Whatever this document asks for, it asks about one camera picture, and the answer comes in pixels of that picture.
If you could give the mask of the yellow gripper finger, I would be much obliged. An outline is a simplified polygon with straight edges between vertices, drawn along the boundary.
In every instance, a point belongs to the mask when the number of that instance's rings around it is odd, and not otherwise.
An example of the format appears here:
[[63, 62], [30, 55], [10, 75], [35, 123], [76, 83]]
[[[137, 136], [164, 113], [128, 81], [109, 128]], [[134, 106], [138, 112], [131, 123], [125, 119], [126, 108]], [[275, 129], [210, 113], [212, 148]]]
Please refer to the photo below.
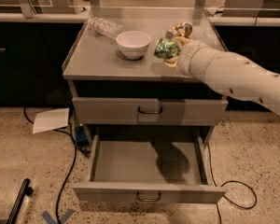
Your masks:
[[174, 69], [178, 68], [178, 64], [177, 64], [178, 59], [177, 58], [165, 59], [164, 63], [171, 68], [174, 68]]
[[174, 42], [176, 42], [180, 48], [183, 48], [186, 44], [188, 44], [189, 39], [184, 36], [177, 36], [174, 38]]

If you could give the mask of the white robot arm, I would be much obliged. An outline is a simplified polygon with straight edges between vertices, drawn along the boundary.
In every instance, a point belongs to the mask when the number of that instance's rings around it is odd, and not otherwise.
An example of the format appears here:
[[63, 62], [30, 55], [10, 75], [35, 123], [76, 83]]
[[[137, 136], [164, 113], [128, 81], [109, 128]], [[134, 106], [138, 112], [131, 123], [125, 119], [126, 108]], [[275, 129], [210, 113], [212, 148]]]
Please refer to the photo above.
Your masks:
[[213, 49], [201, 40], [178, 36], [181, 51], [172, 67], [212, 91], [262, 105], [280, 116], [280, 74], [235, 52]]

